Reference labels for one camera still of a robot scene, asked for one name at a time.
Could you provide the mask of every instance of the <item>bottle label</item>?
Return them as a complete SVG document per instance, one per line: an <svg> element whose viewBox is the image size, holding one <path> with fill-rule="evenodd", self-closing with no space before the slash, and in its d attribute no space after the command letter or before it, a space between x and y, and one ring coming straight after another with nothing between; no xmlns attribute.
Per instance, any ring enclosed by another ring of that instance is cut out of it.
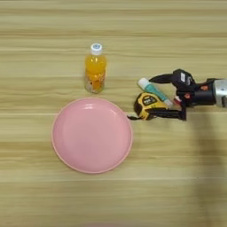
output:
<svg viewBox="0 0 227 227"><path fill-rule="evenodd" d="M85 86L86 89L93 93L99 93L104 89L106 72L102 74L91 74L87 70L85 72Z"/></svg>

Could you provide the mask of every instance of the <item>white bottle cap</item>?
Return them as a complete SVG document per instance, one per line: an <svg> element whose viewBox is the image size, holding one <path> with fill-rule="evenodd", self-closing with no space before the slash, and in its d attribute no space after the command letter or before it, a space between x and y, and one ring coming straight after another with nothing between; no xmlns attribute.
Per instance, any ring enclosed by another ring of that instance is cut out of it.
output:
<svg viewBox="0 0 227 227"><path fill-rule="evenodd" d="M141 89L145 89L145 87L150 84L150 82L145 79L145 78L141 78L139 81L138 81L138 86L141 88Z"/></svg>
<svg viewBox="0 0 227 227"><path fill-rule="evenodd" d="M93 55L101 55L103 52L103 46L100 43L94 43L90 47L90 52Z"/></svg>

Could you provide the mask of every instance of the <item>wood grain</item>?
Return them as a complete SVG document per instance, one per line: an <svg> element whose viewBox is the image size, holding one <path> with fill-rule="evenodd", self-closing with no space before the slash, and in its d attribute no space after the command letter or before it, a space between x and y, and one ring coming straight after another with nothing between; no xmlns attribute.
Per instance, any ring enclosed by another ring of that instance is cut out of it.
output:
<svg viewBox="0 0 227 227"><path fill-rule="evenodd" d="M225 0L0 1L0 226L226 226L224 109L133 121L129 157L101 175L73 171L51 147L54 117L74 99L133 114L142 76L181 67L198 82L226 77L226 23ZM108 59L97 96L82 83L94 42Z"/></svg>

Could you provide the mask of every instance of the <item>orange juice bottle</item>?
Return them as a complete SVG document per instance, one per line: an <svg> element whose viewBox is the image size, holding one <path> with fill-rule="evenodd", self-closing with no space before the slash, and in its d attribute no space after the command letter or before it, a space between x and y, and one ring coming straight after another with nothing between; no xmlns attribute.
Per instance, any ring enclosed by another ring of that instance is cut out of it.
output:
<svg viewBox="0 0 227 227"><path fill-rule="evenodd" d="M104 89L106 76L106 57L100 43L90 47L90 55L85 59L85 88L89 92L99 93Z"/></svg>

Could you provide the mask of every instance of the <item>plate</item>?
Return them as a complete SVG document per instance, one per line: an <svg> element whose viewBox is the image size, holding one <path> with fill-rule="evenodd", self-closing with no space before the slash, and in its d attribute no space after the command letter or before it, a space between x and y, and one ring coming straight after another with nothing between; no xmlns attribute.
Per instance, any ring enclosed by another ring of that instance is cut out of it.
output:
<svg viewBox="0 0 227 227"><path fill-rule="evenodd" d="M57 116L52 130L56 154L70 168L103 173L117 167L129 154L132 129L126 114L100 98L75 100Z"/></svg>

